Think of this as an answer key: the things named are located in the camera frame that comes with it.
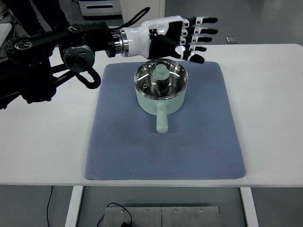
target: robotic arm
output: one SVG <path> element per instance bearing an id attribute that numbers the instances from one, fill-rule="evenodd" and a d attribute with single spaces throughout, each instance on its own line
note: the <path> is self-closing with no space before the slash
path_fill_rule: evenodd
<path id="1" fill-rule="evenodd" d="M 118 53 L 147 59 L 171 56 L 203 63 L 200 53 L 206 48 L 200 42 L 211 41 L 203 34 L 218 32 L 203 25 L 216 21 L 212 17 L 174 16 L 146 21 L 136 28 L 108 28 L 102 22 L 13 37 L 5 43 L 9 60 L 0 65 L 0 109 L 5 109 L 19 95 L 28 103 L 51 101 L 56 88 L 74 76 L 87 88 L 98 88 L 101 79 L 92 68 L 96 51 L 106 51 L 108 57 Z M 64 64 L 51 67 L 49 57 L 56 45 L 59 45 Z M 53 76 L 63 70 L 69 71 L 60 77 Z M 84 71 L 92 76 L 93 82 L 80 75 Z"/>

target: metal plate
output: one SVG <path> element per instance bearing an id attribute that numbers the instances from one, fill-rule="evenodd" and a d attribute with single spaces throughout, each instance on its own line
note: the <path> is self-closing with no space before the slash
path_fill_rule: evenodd
<path id="1" fill-rule="evenodd" d="M 238 44 L 239 43 L 239 38 L 237 36 L 227 36 L 226 40 L 228 44 Z"/>
<path id="2" fill-rule="evenodd" d="M 133 227 L 220 227 L 219 207 L 126 207 Z M 103 227 L 121 227 L 131 221 L 120 207 L 105 208 Z"/>

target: white robotic hand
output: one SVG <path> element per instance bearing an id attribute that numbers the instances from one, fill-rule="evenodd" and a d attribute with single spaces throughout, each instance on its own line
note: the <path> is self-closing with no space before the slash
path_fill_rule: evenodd
<path id="1" fill-rule="evenodd" d="M 165 17 L 143 22 L 140 27 L 118 30 L 122 41 L 124 57 L 141 55 L 147 59 L 171 56 L 177 59 L 203 63 L 201 52 L 206 48 L 201 44 L 212 38 L 204 34 L 216 34 L 218 30 L 204 26 L 215 23 L 214 17 L 182 18 Z"/>

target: glass lid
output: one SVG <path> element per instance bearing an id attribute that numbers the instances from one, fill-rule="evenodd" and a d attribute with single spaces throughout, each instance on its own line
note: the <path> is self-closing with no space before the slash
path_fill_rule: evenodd
<path id="1" fill-rule="evenodd" d="M 185 68 L 169 59 L 151 60 L 141 65 L 134 77 L 136 89 L 145 97 L 163 100 L 179 95 L 186 87 Z"/>

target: saucepan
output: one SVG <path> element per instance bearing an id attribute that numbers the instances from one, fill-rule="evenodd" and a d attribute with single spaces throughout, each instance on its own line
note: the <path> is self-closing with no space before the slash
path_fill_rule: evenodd
<path id="1" fill-rule="evenodd" d="M 157 116 L 158 132 L 167 132 L 167 115 L 182 106 L 187 81 L 185 68 L 169 59 L 150 60 L 137 70 L 134 84 L 138 103 L 144 111 Z"/>

